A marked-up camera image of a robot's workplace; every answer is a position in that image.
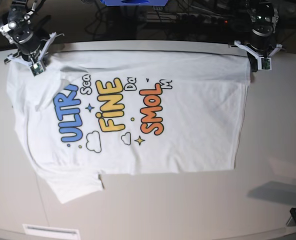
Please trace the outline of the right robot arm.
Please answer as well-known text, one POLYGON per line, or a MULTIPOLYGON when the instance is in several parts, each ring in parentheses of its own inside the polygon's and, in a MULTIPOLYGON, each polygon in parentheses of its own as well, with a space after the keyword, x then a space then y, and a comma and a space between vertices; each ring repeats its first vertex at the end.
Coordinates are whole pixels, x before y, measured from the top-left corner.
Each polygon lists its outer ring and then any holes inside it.
POLYGON ((32 25, 32 19, 43 7, 44 0, 35 0, 28 7, 26 0, 14 0, 11 2, 7 13, 0 19, 0 33, 11 45, 16 46, 17 53, 9 55, 5 60, 22 62, 23 65, 35 68, 44 64, 44 57, 50 45, 57 38, 57 33, 47 33, 43 26, 51 19, 45 16, 32 25))

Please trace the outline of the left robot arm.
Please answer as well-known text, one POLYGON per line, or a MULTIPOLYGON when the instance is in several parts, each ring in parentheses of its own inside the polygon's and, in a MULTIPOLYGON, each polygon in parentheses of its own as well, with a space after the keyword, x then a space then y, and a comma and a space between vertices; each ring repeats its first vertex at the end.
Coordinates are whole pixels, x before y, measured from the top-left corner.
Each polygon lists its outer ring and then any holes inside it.
POLYGON ((276 37, 279 12, 267 0, 246 0, 244 10, 232 23, 248 37, 234 40, 233 46, 247 52, 251 72, 270 71, 272 57, 283 49, 276 37))

